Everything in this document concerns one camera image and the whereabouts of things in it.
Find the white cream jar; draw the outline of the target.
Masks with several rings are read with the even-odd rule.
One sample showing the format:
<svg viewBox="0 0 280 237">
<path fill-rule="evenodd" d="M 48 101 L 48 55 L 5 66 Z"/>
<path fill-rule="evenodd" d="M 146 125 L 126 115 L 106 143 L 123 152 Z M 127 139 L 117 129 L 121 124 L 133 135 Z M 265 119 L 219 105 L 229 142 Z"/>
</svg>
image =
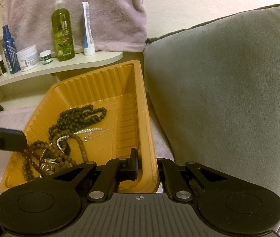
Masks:
<svg viewBox="0 0 280 237">
<path fill-rule="evenodd" d="M 28 71 L 39 65 L 39 53 L 36 45 L 29 46 L 17 52 L 21 71 Z"/>
</svg>

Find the small green-label jar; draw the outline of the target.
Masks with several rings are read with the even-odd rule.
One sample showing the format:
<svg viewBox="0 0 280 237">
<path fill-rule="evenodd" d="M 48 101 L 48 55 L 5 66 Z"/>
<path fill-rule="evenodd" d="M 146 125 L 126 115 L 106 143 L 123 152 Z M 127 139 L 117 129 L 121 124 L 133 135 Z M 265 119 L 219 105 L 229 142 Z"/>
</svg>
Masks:
<svg viewBox="0 0 280 237">
<path fill-rule="evenodd" d="M 51 55 L 51 51 L 50 50 L 45 50 L 45 51 L 42 51 L 40 54 L 39 54 L 40 58 L 41 58 L 41 63 L 43 65 L 47 65 L 49 63 L 51 63 L 53 61 L 52 59 L 52 55 Z"/>
</svg>

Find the green olive spray bottle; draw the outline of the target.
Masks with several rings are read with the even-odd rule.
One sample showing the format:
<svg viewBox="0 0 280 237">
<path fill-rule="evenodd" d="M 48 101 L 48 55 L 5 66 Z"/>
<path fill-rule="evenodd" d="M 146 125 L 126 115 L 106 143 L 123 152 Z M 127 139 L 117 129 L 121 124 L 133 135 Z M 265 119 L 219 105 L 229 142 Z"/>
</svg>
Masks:
<svg viewBox="0 0 280 237">
<path fill-rule="evenodd" d="M 58 61 L 67 61 L 75 56 L 70 13 L 64 0 L 55 0 L 51 16 L 53 39 Z"/>
</svg>

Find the blue white cream tube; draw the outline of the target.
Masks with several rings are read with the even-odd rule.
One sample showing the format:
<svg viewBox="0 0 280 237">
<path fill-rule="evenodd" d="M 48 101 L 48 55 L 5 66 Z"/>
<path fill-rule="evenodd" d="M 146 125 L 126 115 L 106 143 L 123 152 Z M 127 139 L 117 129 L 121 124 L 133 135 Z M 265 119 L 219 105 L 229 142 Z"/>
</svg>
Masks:
<svg viewBox="0 0 280 237">
<path fill-rule="evenodd" d="M 83 7 L 83 27 L 84 27 L 84 38 L 83 38 L 83 49 L 85 56 L 92 56 L 95 54 L 95 42 L 92 37 L 91 26 L 90 26 L 90 7 L 88 2 L 82 2 Z"/>
</svg>

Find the silver crystal wristwatch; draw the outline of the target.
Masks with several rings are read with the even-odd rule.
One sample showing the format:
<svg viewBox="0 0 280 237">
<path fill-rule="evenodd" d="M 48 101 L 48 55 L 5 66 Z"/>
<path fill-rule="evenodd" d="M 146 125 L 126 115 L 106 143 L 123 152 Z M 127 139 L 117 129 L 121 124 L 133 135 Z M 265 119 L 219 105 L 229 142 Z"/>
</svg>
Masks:
<svg viewBox="0 0 280 237">
<path fill-rule="evenodd" d="M 60 170 L 60 166 L 56 154 L 45 150 L 40 158 L 39 167 L 42 175 L 50 176 L 57 173 Z"/>
</svg>

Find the grey cushion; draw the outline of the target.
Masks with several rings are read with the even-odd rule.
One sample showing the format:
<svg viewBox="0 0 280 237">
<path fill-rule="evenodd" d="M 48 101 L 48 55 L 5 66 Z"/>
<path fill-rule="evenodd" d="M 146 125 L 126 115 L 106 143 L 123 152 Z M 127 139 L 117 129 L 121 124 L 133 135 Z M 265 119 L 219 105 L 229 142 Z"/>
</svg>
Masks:
<svg viewBox="0 0 280 237">
<path fill-rule="evenodd" d="M 280 196 L 280 4 L 148 39 L 144 79 L 176 163 Z"/>
</svg>

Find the lavender hanging towel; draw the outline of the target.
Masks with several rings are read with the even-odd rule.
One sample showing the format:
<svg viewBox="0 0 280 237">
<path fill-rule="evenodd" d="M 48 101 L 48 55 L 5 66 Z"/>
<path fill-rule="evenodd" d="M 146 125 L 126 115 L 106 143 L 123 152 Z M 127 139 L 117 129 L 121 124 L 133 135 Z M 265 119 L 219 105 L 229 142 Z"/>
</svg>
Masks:
<svg viewBox="0 0 280 237">
<path fill-rule="evenodd" d="M 95 49 L 139 53 L 147 39 L 144 0 L 64 0 L 70 13 L 74 49 L 83 51 L 83 2 L 90 7 Z M 36 45 L 56 52 L 51 16 L 55 0 L 1 0 L 3 23 L 8 25 L 19 50 Z"/>
</svg>

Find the orange plastic tray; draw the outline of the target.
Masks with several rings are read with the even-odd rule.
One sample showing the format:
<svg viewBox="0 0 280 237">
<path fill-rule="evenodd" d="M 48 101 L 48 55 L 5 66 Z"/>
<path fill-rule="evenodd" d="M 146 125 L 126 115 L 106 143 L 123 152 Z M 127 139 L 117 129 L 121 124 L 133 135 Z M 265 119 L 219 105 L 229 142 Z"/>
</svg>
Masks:
<svg viewBox="0 0 280 237">
<path fill-rule="evenodd" d="M 47 141 L 49 128 L 56 124 L 60 113 L 76 107 L 93 105 L 106 108 L 106 118 L 95 128 L 105 128 L 101 134 L 93 133 L 89 141 L 113 140 L 120 145 L 115 131 L 126 120 L 134 120 L 135 145 L 145 156 L 144 179 L 136 184 L 136 193 L 154 193 L 159 187 L 158 166 L 145 95 L 141 64 L 137 60 L 103 67 L 76 77 L 61 81 L 52 86 L 35 109 L 24 128 L 29 143 L 37 140 Z"/>
</svg>

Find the black white lip balm stick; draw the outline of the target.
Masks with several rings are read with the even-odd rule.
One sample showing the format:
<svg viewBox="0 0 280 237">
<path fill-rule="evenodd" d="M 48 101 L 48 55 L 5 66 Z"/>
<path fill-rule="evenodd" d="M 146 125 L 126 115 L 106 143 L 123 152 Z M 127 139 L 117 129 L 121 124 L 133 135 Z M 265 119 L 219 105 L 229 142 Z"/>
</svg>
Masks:
<svg viewBox="0 0 280 237">
<path fill-rule="evenodd" d="M 0 55 L 0 69 L 1 69 L 2 75 L 6 76 L 7 75 L 7 70 L 5 68 L 5 64 L 3 62 L 2 55 Z"/>
</svg>

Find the cream wooden shelf unit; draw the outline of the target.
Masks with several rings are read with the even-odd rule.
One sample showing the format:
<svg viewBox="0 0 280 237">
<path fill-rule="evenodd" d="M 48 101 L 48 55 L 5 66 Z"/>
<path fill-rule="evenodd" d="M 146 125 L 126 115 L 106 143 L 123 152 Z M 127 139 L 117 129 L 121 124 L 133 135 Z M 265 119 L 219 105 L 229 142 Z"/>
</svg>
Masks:
<svg viewBox="0 0 280 237">
<path fill-rule="evenodd" d="M 2 54 L 2 6 L 0 0 L 0 54 Z M 39 64 L 34 69 L 13 75 L 0 76 L 0 105 L 4 109 L 37 105 L 48 89 L 59 81 L 58 74 L 73 70 L 93 70 L 116 63 L 123 58 L 121 52 L 98 51 L 95 55 L 77 54 L 75 58 L 60 62 L 54 59 L 48 65 Z"/>
</svg>

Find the blue spray bottle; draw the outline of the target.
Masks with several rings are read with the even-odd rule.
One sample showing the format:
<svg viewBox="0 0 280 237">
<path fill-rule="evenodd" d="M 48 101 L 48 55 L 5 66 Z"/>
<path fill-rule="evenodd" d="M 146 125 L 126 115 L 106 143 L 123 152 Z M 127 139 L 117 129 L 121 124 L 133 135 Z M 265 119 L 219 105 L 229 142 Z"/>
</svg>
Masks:
<svg viewBox="0 0 280 237">
<path fill-rule="evenodd" d="M 11 74 L 15 74 L 21 70 L 18 58 L 15 40 L 11 36 L 8 25 L 2 27 L 3 30 L 3 52 L 6 58 L 7 66 Z"/>
</svg>

